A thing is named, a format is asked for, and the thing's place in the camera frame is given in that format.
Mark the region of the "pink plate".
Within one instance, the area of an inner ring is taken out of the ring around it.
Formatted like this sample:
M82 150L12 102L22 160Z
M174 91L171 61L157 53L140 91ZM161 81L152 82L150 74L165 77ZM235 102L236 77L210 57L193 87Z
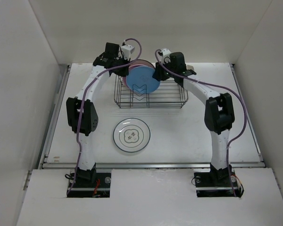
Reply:
M147 60L139 59L139 60L135 61L134 63L132 63L132 64L129 66L129 73L130 73L130 71L131 71L132 69L134 69L134 68L136 68L136 67L140 67L140 66L146 66L146 67L149 67L149 68L152 68L152 69L155 68L154 65L153 65L151 62L149 62L149 61L147 61ZM123 80L123 84L124 84L127 88L129 88L128 85L127 85L127 83L126 83L126 77L122 77L122 80Z

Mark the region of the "dark wire dish rack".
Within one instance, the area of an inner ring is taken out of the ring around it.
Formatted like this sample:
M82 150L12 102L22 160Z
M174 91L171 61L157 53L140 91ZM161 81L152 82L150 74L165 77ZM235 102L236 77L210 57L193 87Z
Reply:
M116 76L114 102L120 108L182 108L188 101L188 92L173 79L161 81L157 90L149 94L133 92Z

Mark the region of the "blue plate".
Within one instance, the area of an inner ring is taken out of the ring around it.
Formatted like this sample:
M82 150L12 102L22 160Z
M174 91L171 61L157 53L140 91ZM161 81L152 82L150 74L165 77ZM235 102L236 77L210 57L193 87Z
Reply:
M147 66L138 66L131 69L126 77L128 88L139 94L154 92L160 86L160 81L152 77L154 72L155 69Z

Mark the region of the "white plate with flower outline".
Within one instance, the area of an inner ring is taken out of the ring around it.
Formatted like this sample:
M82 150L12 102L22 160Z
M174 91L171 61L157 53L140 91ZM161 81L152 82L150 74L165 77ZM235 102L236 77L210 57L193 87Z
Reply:
M149 126L141 119L127 118L113 131L115 145L125 153L137 153L146 148L151 138Z

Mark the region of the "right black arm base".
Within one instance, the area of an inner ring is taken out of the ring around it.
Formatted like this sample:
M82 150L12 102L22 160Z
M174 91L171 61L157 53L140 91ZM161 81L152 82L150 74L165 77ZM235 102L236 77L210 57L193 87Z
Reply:
M238 197L244 194L244 187L234 170L231 175L228 170L216 173L213 170L195 170L191 183L196 187L198 198L209 197Z

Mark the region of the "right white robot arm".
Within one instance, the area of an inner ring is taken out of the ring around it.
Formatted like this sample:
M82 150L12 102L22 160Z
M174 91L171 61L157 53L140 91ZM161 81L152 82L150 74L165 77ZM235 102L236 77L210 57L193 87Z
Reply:
M215 84L202 82L193 69L188 69L181 52L171 52L163 48L155 52L156 68L153 78L174 81L191 92L205 106L204 123L210 131L212 159L210 163L209 185L229 186L231 165L229 163L229 134L235 121L232 96L219 93Z

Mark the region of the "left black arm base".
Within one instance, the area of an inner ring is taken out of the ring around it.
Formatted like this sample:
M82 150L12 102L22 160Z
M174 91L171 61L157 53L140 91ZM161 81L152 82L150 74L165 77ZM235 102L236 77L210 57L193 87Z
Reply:
M65 174L68 180L67 198L109 198L111 176L111 171L99 172L96 169L78 169L76 174Z

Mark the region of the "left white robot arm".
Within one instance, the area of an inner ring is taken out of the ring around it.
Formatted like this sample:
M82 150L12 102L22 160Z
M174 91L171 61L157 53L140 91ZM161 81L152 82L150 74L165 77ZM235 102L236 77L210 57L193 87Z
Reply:
M93 61L92 72L84 86L75 97L69 97L66 101L67 122L76 134L79 145L73 179L80 180L84 186L90 187L96 182L95 159L87 141L99 123L94 101L111 74L128 75L134 49L134 46L126 43L118 45L107 42L105 51Z

